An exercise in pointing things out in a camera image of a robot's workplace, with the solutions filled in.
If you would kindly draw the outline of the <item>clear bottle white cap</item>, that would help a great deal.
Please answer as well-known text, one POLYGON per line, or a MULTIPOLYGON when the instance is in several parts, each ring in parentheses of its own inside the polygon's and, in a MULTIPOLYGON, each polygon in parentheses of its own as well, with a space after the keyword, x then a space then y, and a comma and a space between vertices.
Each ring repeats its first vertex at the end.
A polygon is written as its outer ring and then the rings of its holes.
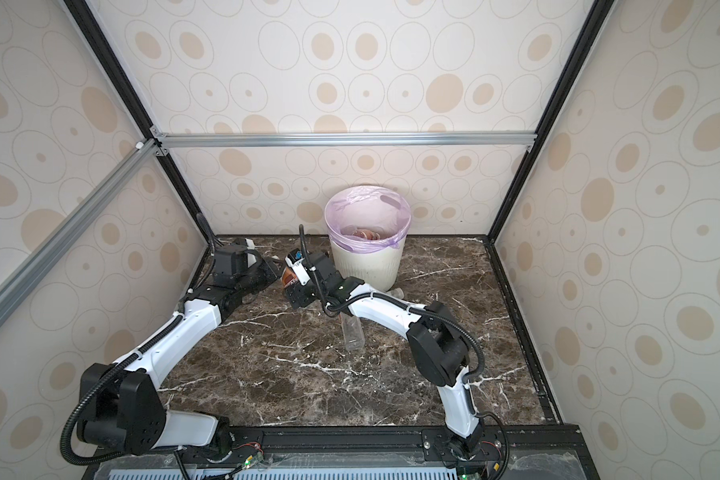
POLYGON ((346 350, 362 350, 365 346, 365 335, 360 319, 344 313, 341 314, 340 318, 346 350))

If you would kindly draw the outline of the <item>brown tea bottle orange label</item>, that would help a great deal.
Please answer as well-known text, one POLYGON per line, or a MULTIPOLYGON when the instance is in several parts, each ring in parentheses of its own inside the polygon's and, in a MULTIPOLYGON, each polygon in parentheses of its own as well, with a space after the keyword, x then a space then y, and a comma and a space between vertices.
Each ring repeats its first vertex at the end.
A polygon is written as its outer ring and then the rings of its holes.
POLYGON ((287 290, 295 283, 299 282, 298 276, 294 273, 294 271, 290 267, 285 267, 281 276, 281 281, 283 285, 283 289, 287 290))

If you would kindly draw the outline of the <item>white bottle red label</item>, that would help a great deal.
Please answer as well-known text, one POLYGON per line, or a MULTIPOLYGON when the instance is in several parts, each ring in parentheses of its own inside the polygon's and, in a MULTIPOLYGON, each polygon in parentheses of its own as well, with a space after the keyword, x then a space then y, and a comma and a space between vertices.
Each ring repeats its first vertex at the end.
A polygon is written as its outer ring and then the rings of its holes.
POLYGON ((384 239, 384 235, 370 228, 361 228, 354 225, 348 226, 342 231, 348 237, 358 238, 363 241, 378 241, 384 239))

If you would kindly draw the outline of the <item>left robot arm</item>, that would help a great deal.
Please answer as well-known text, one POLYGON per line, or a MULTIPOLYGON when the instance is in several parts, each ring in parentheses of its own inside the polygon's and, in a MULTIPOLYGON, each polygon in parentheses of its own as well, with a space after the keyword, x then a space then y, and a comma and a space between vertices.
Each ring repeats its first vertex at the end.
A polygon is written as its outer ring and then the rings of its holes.
POLYGON ((227 418, 169 410, 158 390, 200 340, 280 279, 283 264, 262 256, 250 239, 222 244, 204 216, 197 220, 209 240, 209 270, 145 342, 111 364, 85 370, 79 402, 60 433, 67 463, 87 466, 180 448, 198 449, 213 463, 230 456, 234 438, 227 418))

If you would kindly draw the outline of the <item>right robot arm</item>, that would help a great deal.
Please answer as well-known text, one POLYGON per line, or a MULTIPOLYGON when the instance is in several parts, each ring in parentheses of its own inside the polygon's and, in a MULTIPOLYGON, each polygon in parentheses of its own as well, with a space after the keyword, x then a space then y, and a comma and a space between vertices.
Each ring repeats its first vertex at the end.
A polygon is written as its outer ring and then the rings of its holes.
POLYGON ((294 249, 282 274, 292 307, 315 301, 329 317, 340 314, 366 319, 405 338, 419 373, 435 385, 443 404, 450 449, 459 459, 478 453, 483 419, 471 394, 471 384, 485 370, 485 355, 477 338, 461 326, 444 304, 414 304, 381 292, 357 277, 344 277, 325 253, 294 249))

